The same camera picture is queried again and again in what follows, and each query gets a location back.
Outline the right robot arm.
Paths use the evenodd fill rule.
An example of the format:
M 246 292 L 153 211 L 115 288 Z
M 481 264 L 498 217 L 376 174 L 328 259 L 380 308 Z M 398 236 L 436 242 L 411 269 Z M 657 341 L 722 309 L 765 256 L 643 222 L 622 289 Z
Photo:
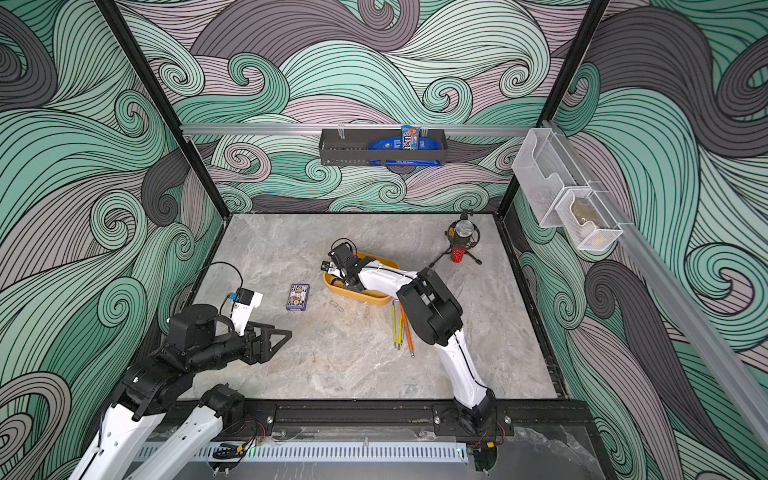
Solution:
M 332 254 L 321 270 L 354 291 L 396 298 L 416 336 L 437 350 L 451 382 L 460 425 L 472 436 L 485 433 L 495 413 L 496 395 L 482 380 L 470 354 L 463 309 L 434 270 L 401 270 L 353 253 Z

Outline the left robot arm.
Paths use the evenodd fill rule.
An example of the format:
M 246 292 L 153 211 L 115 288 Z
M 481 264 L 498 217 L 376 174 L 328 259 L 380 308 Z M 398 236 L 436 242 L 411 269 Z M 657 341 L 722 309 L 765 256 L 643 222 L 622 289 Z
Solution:
M 203 446 L 243 422 L 245 398 L 226 384 L 200 397 L 179 429 L 138 468 L 131 465 L 149 435 L 201 372 L 229 363 L 263 364 L 292 337 L 289 330 L 237 324 L 209 304 L 169 320 L 165 342 L 131 365 L 116 385 L 99 430 L 72 473 L 74 479 L 172 479 Z

